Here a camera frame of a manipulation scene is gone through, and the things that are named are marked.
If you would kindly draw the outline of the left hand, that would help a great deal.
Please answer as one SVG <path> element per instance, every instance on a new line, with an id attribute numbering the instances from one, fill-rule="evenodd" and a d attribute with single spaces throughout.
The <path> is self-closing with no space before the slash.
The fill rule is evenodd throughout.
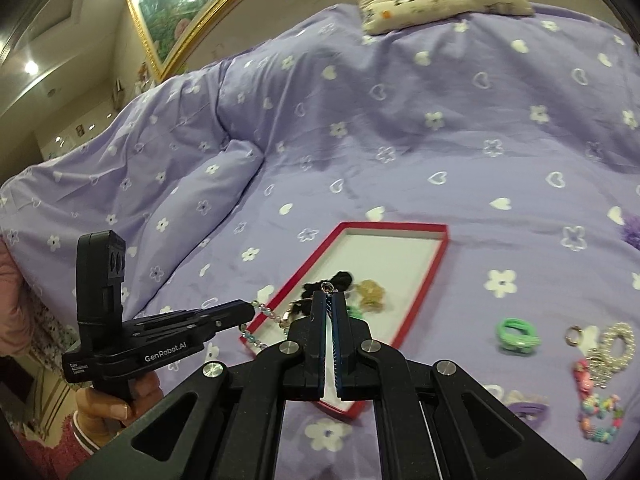
<path id="1" fill-rule="evenodd" d="M 160 378 L 149 372 L 130 385 L 132 401 L 115 398 L 93 387 L 76 392 L 77 428 L 98 448 L 107 445 L 122 428 L 133 424 L 163 399 Z"/>

